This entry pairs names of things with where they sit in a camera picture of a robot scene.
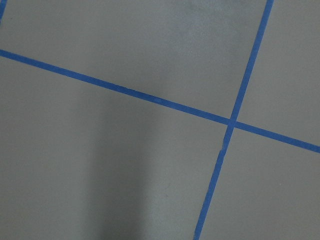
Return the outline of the crossing blue tape line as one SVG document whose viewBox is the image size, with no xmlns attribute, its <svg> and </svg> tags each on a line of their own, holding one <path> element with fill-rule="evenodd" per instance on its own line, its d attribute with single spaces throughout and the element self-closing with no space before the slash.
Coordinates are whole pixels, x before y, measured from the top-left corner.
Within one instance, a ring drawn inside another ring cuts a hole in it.
<svg viewBox="0 0 320 240">
<path fill-rule="evenodd" d="M 222 170 L 222 166 L 224 163 L 224 158 L 226 156 L 233 131 L 236 127 L 236 121 L 238 119 L 242 103 L 246 94 L 246 90 L 253 72 L 253 68 L 258 56 L 258 52 L 264 37 L 264 33 L 268 24 L 268 20 L 270 17 L 270 13 L 272 10 L 274 2 L 272 0 L 267 0 L 265 3 L 265 7 L 263 9 L 262 17 L 257 29 L 257 33 L 253 42 L 252 49 L 250 51 L 249 59 L 246 64 L 245 72 L 243 74 L 243 78 L 241 80 L 241 84 L 236 96 L 236 100 L 233 105 L 233 109 L 230 115 L 230 119 L 227 124 L 227 128 L 223 137 L 222 146 L 219 151 L 219 154 L 216 159 L 216 163 L 208 184 L 207 192 L 203 200 L 203 204 L 199 213 L 199 217 L 197 219 L 197 223 L 194 229 L 193 239 L 199 240 L 202 234 L 202 230 L 206 221 L 206 217 L 211 205 L 212 198 L 214 196 L 215 188 L 217 186 L 217 182 Z"/>
</svg>

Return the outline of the long blue tape line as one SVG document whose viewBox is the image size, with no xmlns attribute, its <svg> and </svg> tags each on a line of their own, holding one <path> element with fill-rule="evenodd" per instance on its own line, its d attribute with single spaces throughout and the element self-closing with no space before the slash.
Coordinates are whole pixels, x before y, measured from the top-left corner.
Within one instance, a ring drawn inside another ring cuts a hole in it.
<svg viewBox="0 0 320 240">
<path fill-rule="evenodd" d="M 72 70 L 68 70 L 68 69 L 65 69 L 62 67 L 58 67 L 58 66 L 55 66 L 55 65 L 52 65 L 49 63 L 45 63 L 45 62 L 38 61 L 38 60 L 35 60 L 32 58 L 28 58 L 28 57 L 25 57 L 25 56 L 22 56 L 19 54 L 15 54 L 15 53 L 3 50 L 3 49 L 0 51 L 0 56 L 3 58 L 7 58 L 7 59 L 10 59 L 10 60 L 13 60 L 16 62 L 20 62 L 20 63 L 26 64 L 26 65 L 29 65 L 29 66 L 33 66 L 33 67 L 36 67 L 39 69 L 53 72 L 53 73 L 56 73 L 56 74 L 59 74 L 59 75 L 65 76 L 65 77 L 69 77 L 69 78 L 76 79 L 76 80 L 79 80 L 82 82 L 86 82 L 86 83 L 89 83 L 89 84 L 92 84 L 92 85 L 95 85 L 98 87 L 102 87 L 102 88 L 105 88 L 105 89 L 108 89 L 108 90 L 111 90 L 114 92 L 125 94 L 128 96 L 134 97 L 134 98 L 138 98 L 138 99 L 148 101 L 151 103 L 155 103 L 155 104 L 158 104 L 158 105 L 161 105 L 161 106 L 164 106 L 167 108 L 171 108 L 171 109 L 174 109 L 174 110 L 177 110 L 180 112 L 194 115 L 194 116 L 197 116 L 197 117 L 200 117 L 203 119 L 217 122 L 220 124 L 227 125 L 230 121 L 228 118 L 220 116 L 220 115 L 216 115 L 216 114 L 213 114 L 213 113 L 210 113 L 207 111 L 203 111 L 203 110 L 200 110 L 197 108 L 193 108 L 193 107 L 190 107 L 187 105 L 173 102 L 173 101 L 161 98 L 161 97 L 153 96 L 153 95 L 141 92 L 141 91 L 130 89 L 130 88 L 127 88 L 127 87 L 124 87 L 121 85 L 107 82 L 107 81 L 104 81 L 104 80 L 101 80 L 101 79 L 98 79 L 95 77 L 81 74 L 81 73 L 78 73 L 78 72 L 75 72 Z M 259 127 L 256 127 L 256 126 L 253 126 L 250 124 L 246 124 L 246 123 L 237 121 L 235 123 L 234 127 L 236 129 L 240 129 L 240 130 L 250 132 L 250 133 L 253 133 L 256 135 L 260 135 L 260 136 L 263 136 L 263 137 L 266 137 L 269 139 L 277 140 L 279 142 L 283 142 L 283 143 L 286 143 L 289 145 L 303 148 L 303 149 L 306 149 L 306 150 L 309 150 L 309 151 L 312 151 L 315 153 L 320 152 L 320 147 L 318 145 L 315 145 L 315 144 L 312 144 L 309 142 L 305 142 L 305 141 L 302 141 L 302 140 L 299 140 L 296 138 L 292 138 L 289 136 L 285 136 L 283 134 L 279 134 L 276 132 L 272 132 L 272 131 L 269 131 L 269 130 L 266 130 L 263 128 L 259 128 Z"/>
</svg>

